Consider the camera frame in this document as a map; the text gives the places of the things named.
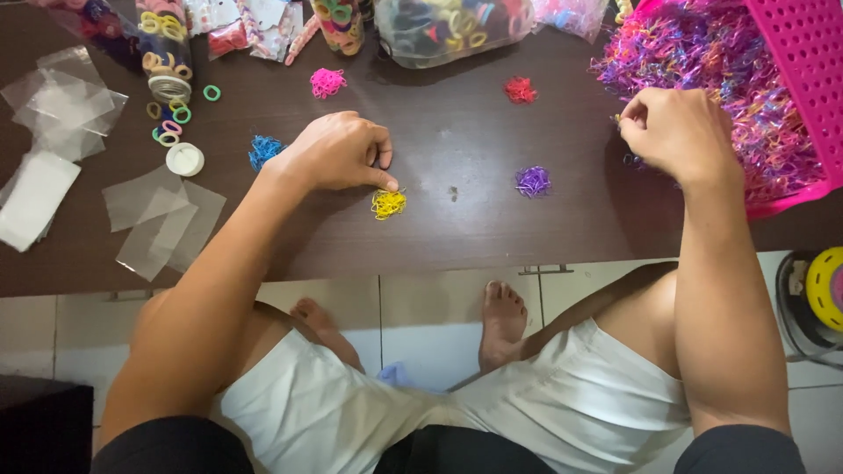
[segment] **pink basket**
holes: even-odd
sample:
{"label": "pink basket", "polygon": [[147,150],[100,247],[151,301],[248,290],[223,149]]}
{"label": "pink basket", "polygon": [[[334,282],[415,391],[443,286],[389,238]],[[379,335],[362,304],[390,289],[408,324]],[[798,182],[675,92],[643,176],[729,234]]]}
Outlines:
{"label": "pink basket", "polygon": [[[636,13],[664,0],[642,0]],[[750,218],[771,216],[843,186],[843,8],[839,0],[744,0],[773,52],[825,180],[797,194],[747,209]]]}

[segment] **wooden table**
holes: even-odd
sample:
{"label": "wooden table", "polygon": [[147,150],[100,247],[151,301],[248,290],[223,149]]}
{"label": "wooden table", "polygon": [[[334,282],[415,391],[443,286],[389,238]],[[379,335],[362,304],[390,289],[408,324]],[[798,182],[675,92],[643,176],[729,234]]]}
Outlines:
{"label": "wooden table", "polygon": [[[623,104],[586,71],[607,37],[590,46],[546,29],[421,71],[377,59],[371,36],[352,59],[334,56],[317,36],[292,67],[243,52],[208,62],[200,37],[192,43],[194,87],[215,84],[223,97],[211,103],[194,94],[183,138],[206,164],[191,180],[228,198],[219,228],[255,178],[250,130],[290,143],[318,116],[358,110],[392,132],[390,172],[407,188],[405,212],[375,220],[368,188],[315,192],[279,236],[267,281],[677,256],[681,192],[666,176],[622,164],[627,148],[609,117]],[[78,43],[27,5],[2,7],[0,41],[2,85],[34,69],[38,57]],[[47,237],[22,254],[0,245],[0,296],[162,288],[180,276],[165,268],[149,283],[115,262],[129,231],[109,232],[101,190],[160,166],[165,150],[150,138],[145,80],[89,49],[105,82],[129,102],[107,150],[82,162]],[[348,87],[314,99],[309,77],[319,67],[345,69]],[[501,87],[513,75],[533,80],[535,103],[509,103]],[[10,117],[0,105],[0,182],[30,148],[29,131]],[[554,191],[529,200],[513,189],[514,174],[535,164],[550,170]],[[842,208],[843,192],[833,192],[754,222],[754,242],[758,250],[838,245]]]}

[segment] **white bottle cap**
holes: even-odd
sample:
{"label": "white bottle cap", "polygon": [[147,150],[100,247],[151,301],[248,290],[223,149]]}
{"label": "white bottle cap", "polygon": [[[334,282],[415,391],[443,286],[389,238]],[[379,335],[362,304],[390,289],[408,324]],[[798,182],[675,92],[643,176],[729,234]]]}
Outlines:
{"label": "white bottle cap", "polygon": [[193,176],[205,165],[205,155],[190,143],[178,143],[167,152],[167,168],[181,176]]}

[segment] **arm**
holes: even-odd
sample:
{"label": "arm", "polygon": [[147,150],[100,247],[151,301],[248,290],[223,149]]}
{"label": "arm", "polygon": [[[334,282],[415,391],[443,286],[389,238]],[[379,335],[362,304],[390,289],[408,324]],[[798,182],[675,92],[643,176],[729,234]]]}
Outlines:
{"label": "arm", "polygon": [[140,423],[180,414],[206,416],[236,359],[246,317],[266,274],[272,241],[314,188],[373,184],[397,190],[385,171],[389,132],[341,112],[311,123],[268,161],[222,229],[154,317],[138,327],[132,352],[106,398],[102,443]]}
{"label": "arm", "polygon": [[676,352],[694,432],[755,424],[790,433],[787,370],[744,211],[731,122],[700,90],[643,90],[624,110],[633,151],[685,194]]}

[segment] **plastic bag of hair ties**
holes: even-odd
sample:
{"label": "plastic bag of hair ties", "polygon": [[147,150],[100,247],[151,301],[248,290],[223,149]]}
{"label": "plastic bag of hair ties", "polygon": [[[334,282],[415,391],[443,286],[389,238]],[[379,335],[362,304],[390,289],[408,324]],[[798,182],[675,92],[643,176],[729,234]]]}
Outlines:
{"label": "plastic bag of hair ties", "polygon": [[530,0],[380,0],[374,20],[395,62],[423,69],[521,41]]}

